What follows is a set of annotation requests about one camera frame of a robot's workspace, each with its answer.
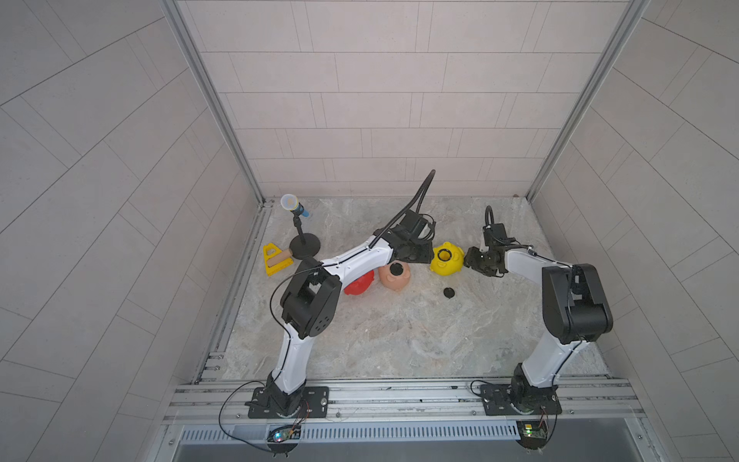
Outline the left circuit board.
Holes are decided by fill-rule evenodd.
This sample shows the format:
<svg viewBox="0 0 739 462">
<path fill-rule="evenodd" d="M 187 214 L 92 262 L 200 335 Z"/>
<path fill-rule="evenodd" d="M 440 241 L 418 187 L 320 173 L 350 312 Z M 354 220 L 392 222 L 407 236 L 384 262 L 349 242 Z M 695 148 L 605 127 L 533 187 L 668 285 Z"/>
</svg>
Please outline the left circuit board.
<svg viewBox="0 0 739 462">
<path fill-rule="evenodd" d="M 302 425 L 281 425 L 271 429 L 267 436 L 269 444 L 283 444 L 301 438 Z"/>
</svg>

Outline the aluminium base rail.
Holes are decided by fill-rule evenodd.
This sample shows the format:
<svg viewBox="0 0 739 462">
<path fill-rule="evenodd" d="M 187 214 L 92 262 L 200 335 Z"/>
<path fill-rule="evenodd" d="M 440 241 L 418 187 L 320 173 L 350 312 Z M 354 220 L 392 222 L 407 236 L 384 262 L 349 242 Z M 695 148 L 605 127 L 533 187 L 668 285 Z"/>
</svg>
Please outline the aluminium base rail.
<svg viewBox="0 0 739 462">
<path fill-rule="evenodd" d="M 311 408 L 309 423 L 463 421 L 518 419 L 510 404 L 482 398 L 470 378 L 315 380 L 328 396 Z M 283 423 L 261 406 L 250 406 L 255 385 L 235 381 L 178 386 L 164 413 L 167 424 Z M 626 379 L 566 377 L 557 390 L 560 414 L 535 410 L 531 418 L 641 418 L 645 411 Z"/>
</svg>

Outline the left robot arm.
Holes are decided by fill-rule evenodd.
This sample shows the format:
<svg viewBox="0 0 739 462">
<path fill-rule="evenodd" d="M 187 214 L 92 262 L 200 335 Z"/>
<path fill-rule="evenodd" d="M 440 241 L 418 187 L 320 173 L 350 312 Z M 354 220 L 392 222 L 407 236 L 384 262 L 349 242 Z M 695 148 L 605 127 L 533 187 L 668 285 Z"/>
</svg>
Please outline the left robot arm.
<svg viewBox="0 0 739 462">
<path fill-rule="evenodd" d="M 296 272 L 285 280 L 280 298 L 279 325 L 285 331 L 280 357 L 257 391 L 252 418 L 298 414 L 307 382 L 308 360 L 315 339 L 333 321 L 342 290 L 360 277 L 394 262 L 429 264 L 433 260 L 435 221 L 427 214 L 407 210 L 391 225 L 375 230 L 359 246 L 336 257 L 301 258 Z"/>
</svg>

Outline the pink piggy bank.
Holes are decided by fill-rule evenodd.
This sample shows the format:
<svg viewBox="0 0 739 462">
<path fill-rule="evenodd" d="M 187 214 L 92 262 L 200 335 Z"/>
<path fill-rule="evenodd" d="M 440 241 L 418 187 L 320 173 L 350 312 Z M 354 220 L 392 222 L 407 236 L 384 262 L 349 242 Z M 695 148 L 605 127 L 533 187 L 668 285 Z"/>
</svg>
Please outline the pink piggy bank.
<svg viewBox="0 0 739 462">
<path fill-rule="evenodd" d="M 392 263 L 402 264 L 402 267 L 404 267 L 403 275 L 394 276 L 390 274 L 390 265 Z M 410 283 L 410 267 L 406 262 L 394 261 L 392 263 L 378 269 L 379 281 L 385 288 L 398 292 Z"/>
</svg>

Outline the red piggy bank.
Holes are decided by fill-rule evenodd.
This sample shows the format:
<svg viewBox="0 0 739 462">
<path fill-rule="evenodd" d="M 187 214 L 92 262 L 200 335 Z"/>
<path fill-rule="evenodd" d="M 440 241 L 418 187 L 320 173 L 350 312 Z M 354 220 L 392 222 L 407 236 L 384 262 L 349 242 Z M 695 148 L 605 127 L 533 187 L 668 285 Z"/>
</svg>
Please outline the red piggy bank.
<svg viewBox="0 0 739 462">
<path fill-rule="evenodd" d="M 375 281 L 375 271 L 369 271 L 348 284 L 348 286 L 344 288 L 344 293 L 348 296 L 360 296 L 367 292 L 369 287 L 371 287 L 371 284 L 373 284 L 373 281 Z"/>
</svg>

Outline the right circuit board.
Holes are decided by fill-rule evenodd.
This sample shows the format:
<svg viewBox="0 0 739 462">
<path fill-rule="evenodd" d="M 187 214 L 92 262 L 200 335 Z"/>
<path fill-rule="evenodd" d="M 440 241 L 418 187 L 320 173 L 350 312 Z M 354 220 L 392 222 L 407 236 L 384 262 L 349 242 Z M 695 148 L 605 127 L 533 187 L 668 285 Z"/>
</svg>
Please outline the right circuit board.
<svg viewBox="0 0 739 462">
<path fill-rule="evenodd" d="M 519 440 L 517 443 L 526 450 L 540 450 L 548 444 L 548 428 L 539 421 L 517 421 Z"/>
</svg>

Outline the yellow piggy bank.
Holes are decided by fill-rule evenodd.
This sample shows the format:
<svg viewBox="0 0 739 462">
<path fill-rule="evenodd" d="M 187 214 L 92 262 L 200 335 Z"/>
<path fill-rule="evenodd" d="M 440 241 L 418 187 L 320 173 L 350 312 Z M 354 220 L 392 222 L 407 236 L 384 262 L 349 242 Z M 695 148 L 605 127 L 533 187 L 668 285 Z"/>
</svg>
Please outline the yellow piggy bank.
<svg viewBox="0 0 739 462">
<path fill-rule="evenodd" d="M 434 248 L 434 257 L 429 269 L 441 276 L 454 275 L 464 267 L 465 253 L 462 248 L 445 242 L 442 246 Z"/>
</svg>

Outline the aluminium corner post left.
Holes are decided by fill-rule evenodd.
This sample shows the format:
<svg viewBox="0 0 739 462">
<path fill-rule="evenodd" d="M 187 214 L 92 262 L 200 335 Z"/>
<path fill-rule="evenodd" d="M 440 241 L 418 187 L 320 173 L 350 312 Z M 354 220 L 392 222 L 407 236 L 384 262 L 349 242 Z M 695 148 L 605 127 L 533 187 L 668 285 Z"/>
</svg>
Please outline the aluminium corner post left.
<svg viewBox="0 0 739 462">
<path fill-rule="evenodd" d="M 175 40 L 177 41 L 192 71 L 192 75 L 194 75 L 194 80 L 212 112 L 217 128 L 221 131 L 221 135 L 223 135 L 226 144 L 235 156 L 235 159 L 240 166 L 242 173 L 246 177 L 248 185 L 250 186 L 257 202 L 261 207 L 263 207 L 266 202 L 265 196 L 259 187 L 252 169 L 250 169 L 250 166 L 248 165 L 248 161 L 244 155 L 244 150 L 242 150 L 242 146 L 236 136 L 235 130 L 230 123 L 225 107 L 219 99 L 219 94 L 217 93 L 212 79 L 208 74 L 204 61 L 202 60 L 201 54 L 192 38 L 192 34 L 188 29 L 185 17 L 178 5 L 178 2 L 173 0 L 163 0 L 160 4 L 164 16 L 172 29 L 173 35 L 175 36 Z"/>
</svg>

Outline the toy microphone on stand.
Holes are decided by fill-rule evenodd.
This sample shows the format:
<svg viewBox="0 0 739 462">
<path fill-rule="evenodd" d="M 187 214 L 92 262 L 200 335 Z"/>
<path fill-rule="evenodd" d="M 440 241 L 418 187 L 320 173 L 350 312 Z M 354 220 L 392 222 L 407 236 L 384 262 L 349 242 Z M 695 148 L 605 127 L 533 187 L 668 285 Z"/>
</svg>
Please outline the toy microphone on stand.
<svg viewBox="0 0 739 462">
<path fill-rule="evenodd" d="M 321 249 L 321 241 L 316 235 L 306 233 L 303 230 L 301 220 L 302 218 L 309 218 L 310 214 L 294 194 L 284 194 L 280 204 L 284 210 L 293 214 L 293 224 L 298 233 L 298 236 L 290 242 L 289 250 L 292 256 L 298 260 L 315 257 Z"/>
</svg>

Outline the circuit board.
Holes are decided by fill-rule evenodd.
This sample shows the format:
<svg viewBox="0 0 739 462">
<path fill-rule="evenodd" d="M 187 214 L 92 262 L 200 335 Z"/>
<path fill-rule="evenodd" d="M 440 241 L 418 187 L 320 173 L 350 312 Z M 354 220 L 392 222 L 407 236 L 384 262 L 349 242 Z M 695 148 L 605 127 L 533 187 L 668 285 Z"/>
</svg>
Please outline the circuit board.
<svg viewBox="0 0 739 462">
<path fill-rule="evenodd" d="M 267 436 L 269 444 L 283 444 L 301 438 L 302 425 L 281 425 L 271 429 Z"/>
<path fill-rule="evenodd" d="M 548 428 L 539 421 L 517 421 L 519 440 L 517 443 L 526 450 L 540 450 L 548 444 Z"/>
</svg>

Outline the aluminium corner post right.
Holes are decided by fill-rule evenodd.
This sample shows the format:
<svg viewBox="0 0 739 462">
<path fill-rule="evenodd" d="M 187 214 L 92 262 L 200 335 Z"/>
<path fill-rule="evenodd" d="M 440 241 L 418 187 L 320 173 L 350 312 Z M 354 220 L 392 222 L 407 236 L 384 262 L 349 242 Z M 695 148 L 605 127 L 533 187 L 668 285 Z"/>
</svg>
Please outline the aluminium corner post right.
<svg viewBox="0 0 739 462">
<path fill-rule="evenodd" d="M 572 111 L 560 129 L 548 156 L 545 158 L 544 163 L 542 163 L 540 171 L 537 173 L 525 196 L 529 203 L 532 203 L 537 198 L 540 190 L 544 187 L 558 159 L 564 152 L 567 144 L 569 144 L 573 133 L 577 130 L 585 113 L 592 105 L 609 71 L 614 67 L 649 4 L 650 0 L 631 0 L 627 2 L 627 7 L 625 7 L 625 11 L 606 42 L 604 51 L 602 51 L 598 61 L 596 61 L 596 65 L 586 81 L 584 89 L 579 94 Z"/>
</svg>

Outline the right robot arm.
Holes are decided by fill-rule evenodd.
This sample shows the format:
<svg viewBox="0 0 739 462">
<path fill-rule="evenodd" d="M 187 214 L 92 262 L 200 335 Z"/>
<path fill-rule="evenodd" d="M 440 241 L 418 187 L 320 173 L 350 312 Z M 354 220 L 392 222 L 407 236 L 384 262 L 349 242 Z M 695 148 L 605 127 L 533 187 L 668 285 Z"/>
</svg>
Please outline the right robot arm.
<svg viewBox="0 0 739 462">
<path fill-rule="evenodd" d="M 598 270 L 544 257 L 509 237 L 501 223 L 486 223 L 482 233 L 487 248 L 470 248 L 464 265 L 487 277 L 515 273 L 538 284 L 546 327 L 532 354 L 517 365 L 508 390 L 499 395 L 523 415 L 559 414 L 556 379 L 562 369 L 581 348 L 613 328 Z"/>
</svg>

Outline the aluminium corner post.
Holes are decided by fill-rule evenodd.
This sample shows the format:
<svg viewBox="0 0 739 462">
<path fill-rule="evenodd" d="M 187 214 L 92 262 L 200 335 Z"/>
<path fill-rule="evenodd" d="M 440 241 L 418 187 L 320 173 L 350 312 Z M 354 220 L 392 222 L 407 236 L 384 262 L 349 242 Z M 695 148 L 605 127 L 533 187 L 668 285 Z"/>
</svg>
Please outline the aluminium corner post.
<svg viewBox="0 0 739 462">
<path fill-rule="evenodd" d="M 544 187 L 558 159 L 564 152 L 567 144 L 569 144 L 573 133 L 577 130 L 585 113 L 592 105 L 609 71 L 614 67 L 649 4 L 650 0 L 631 0 L 627 2 L 627 7 L 625 7 L 625 11 L 606 42 L 604 51 L 602 51 L 598 61 L 596 61 L 596 65 L 586 81 L 584 89 L 579 94 L 572 111 L 560 129 L 548 156 L 545 158 L 544 163 L 542 163 L 540 171 L 537 173 L 525 196 L 529 203 L 532 203 L 537 198 L 540 190 Z"/>
<path fill-rule="evenodd" d="M 202 60 L 201 54 L 192 38 L 192 34 L 188 29 L 185 17 L 178 5 L 178 2 L 173 0 L 163 0 L 160 4 L 164 16 L 172 29 L 173 35 L 175 36 L 175 40 L 177 41 L 192 71 L 192 75 L 194 75 L 194 80 L 212 112 L 217 128 L 221 131 L 221 135 L 223 135 L 226 144 L 235 156 L 235 159 L 240 166 L 242 173 L 246 177 L 248 185 L 250 186 L 257 202 L 261 207 L 263 207 L 266 202 L 265 196 L 259 187 L 252 169 L 250 169 L 250 166 L 248 165 L 248 161 L 244 155 L 244 150 L 242 150 L 242 146 L 236 136 L 235 130 L 230 123 L 225 107 L 219 99 L 219 94 L 217 93 L 212 79 L 208 74 L 204 61 Z"/>
</svg>

